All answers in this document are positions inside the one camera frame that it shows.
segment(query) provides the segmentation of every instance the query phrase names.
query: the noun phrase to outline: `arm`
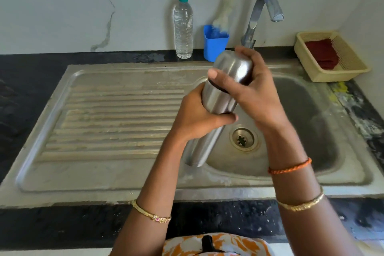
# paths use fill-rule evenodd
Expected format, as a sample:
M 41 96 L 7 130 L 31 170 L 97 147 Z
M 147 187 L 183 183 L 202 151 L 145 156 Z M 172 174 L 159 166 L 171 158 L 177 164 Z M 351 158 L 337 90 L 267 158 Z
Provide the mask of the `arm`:
M 137 198 L 141 208 L 160 217 L 170 216 L 186 143 L 237 120 L 234 114 L 207 112 L 201 103 L 203 87 L 200 84 L 183 98 L 172 129 Z M 168 224 L 156 223 L 132 208 L 110 255 L 161 255 L 167 228 Z
M 308 157 L 286 117 L 272 74 L 261 55 L 245 47 L 238 47 L 236 51 L 253 60 L 253 82 L 249 86 L 238 84 L 218 69 L 210 69 L 209 78 L 226 89 L 255 120 L 265 137 L 271 169 L 285 169 L 306 161 Z M 288 205 L 300 205 L 320 194 L 320 186 L 310 165 L 273 175 L 272 180 L 276 199 Z M 304 211 L 293 212 L 281 206 L 279 209 L 295 255 L 362 255 L 326 198 Z

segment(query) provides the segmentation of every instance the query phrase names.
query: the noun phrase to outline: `person's left hand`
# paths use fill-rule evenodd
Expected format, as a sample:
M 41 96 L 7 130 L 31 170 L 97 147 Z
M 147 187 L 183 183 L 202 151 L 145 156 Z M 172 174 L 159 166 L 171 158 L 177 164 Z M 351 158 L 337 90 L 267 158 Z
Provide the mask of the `person's left hand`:
M 201 93 L 204 83 L 199 84 L 188 95 L 184 96 L 179 112 L 172 125 L 170 134 L 187 142 L 191 139 L 201 138 L 215 128 L 237 121 L 234 113 L 216 115 L 208 112 L 202 102 Z

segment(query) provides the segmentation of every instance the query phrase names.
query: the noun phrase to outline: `red cloth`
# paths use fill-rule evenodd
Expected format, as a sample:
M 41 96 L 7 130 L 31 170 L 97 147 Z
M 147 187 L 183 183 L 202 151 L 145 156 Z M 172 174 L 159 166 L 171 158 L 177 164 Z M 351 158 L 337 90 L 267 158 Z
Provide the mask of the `red cloth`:
M 339 63 L 339 57 L 330 39 L 306 42 L 305 45 L 322 69 L 333 70 Z

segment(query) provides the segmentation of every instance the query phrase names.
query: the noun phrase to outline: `orange thread bracelet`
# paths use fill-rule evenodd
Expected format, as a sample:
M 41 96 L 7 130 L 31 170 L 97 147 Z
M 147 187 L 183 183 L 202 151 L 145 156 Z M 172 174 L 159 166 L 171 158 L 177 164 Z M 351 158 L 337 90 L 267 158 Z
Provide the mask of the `orange thread bracelet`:
M 308 160 L 306 160 L 305 162 L 299 164 L 299 165 L 296 165 L 294 167 L 291 167 L 291 168 L 286 168 L 286 169 L 280 169 L 280 170 L 272 170 L 271 167 L 268 168 L 268 173 L 269 174 L 283 174 L 283 173 L 288 173 L 288 172 L 292 172 L 292 171 L 295 171 L 295 170 L 298 170 L 298 169 L 301 169 L 301 168 L 304 168 L 305 166 L 307 166 L 308 164 L 311 164 L 312 163 L 312 159 L 308 157 Z

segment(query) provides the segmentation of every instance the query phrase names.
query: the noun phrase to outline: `faucet spout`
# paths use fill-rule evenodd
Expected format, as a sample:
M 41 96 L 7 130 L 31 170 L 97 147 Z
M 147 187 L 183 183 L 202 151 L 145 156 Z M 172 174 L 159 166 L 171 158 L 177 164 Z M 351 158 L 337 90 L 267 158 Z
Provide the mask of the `faucet spout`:
M 260 15 L 262 14 L 264 4 L 266 4 L 266 8 L 268 9 L 271 21 L 279 22 L 284 20 L 283 11 L 281 10 L 277 0 L 256 0 L 255 6 L 252 10 L 251 18 L 249 20 L 247 31 L 241 39 L 241 44 L 247 48 L 252 49 L 255 45 L 256 40 L 253 39 L 253 35 L 255 33 L 257 22 L 259 21 Z

